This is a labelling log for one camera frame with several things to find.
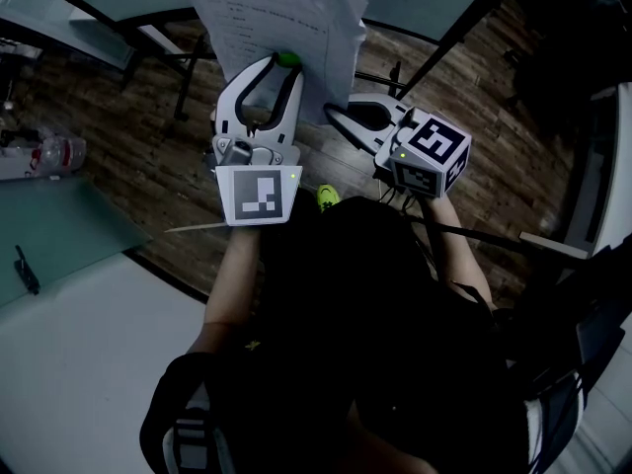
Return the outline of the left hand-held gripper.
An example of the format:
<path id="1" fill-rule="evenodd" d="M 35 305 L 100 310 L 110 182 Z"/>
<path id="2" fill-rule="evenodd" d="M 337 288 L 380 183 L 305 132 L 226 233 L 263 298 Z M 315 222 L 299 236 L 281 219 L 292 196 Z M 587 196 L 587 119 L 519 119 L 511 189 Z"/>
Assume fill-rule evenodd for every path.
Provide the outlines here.
<path id="1" fill-rule="evenodd" d="M 298 190 L 300 151 L 291 143 L 302 100 L 302 67 L 292 68 L 285 77 L 265 123 L 249 127 L 242 113 L 243 101 L 275 63 L 270 55 L 249 65 L 217 100 L 209 168 L 231 227 L 287 222 Z"/>

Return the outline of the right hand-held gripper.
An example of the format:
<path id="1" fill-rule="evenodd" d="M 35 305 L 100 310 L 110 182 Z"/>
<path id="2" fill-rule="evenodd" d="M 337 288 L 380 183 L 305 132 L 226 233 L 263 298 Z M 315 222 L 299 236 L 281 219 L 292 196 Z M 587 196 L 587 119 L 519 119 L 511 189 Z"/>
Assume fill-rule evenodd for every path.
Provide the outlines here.
<path id="1" fill-rule="evenodd" d="M 445 196 L 467 165 L 469 133 L 389 95 L 352 94 L 346 109 L 326 104 L 324 113 L 356 149 L 376 154 L 376 168 L 391 173 L 396 187 L 414 194 Z"/>

